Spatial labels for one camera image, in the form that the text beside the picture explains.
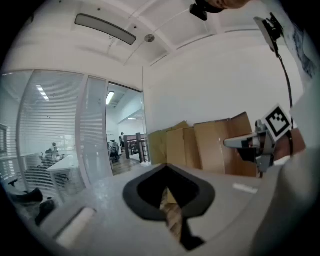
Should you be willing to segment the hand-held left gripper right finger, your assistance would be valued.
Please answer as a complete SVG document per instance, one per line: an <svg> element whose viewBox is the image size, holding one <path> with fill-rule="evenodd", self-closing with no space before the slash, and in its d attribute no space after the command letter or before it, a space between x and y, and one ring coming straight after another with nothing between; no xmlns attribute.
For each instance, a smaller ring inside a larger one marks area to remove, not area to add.
<svg viewBox="0 0 320 256"><path fill-rule="evenodd" d="M167 164L166 187L178 205L179 250L167 256L251 256L255 230L240 230L240 217L253 194L234 184L259 186L261 181L234 175L213 174Z"/></svg>

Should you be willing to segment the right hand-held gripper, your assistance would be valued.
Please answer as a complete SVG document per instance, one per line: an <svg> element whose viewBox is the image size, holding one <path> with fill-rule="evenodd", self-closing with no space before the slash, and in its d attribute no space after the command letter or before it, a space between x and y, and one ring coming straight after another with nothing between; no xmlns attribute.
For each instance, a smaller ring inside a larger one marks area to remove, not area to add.
<svg viewBox="0 0 320 256"><path fill-rule="evenodd" d="M255 163L260 178L274 164L278 140L291 131L292 120L283 108L276 104L262 119L255 122L255 133L227 138L223 144L227 148L255 148Z"/></svg>

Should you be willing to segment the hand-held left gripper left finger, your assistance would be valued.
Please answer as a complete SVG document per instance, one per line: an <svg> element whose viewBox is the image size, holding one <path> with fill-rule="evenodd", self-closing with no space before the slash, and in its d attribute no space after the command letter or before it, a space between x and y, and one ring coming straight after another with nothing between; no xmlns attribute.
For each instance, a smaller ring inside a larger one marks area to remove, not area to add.
<svg viewBox="0 0 320 256"><path fill-rule="evenodd" d="M123 199L128 182L156 168L99 180L53 211L40 230L72 256L184 256L165 222L138 217Z"/></svg>

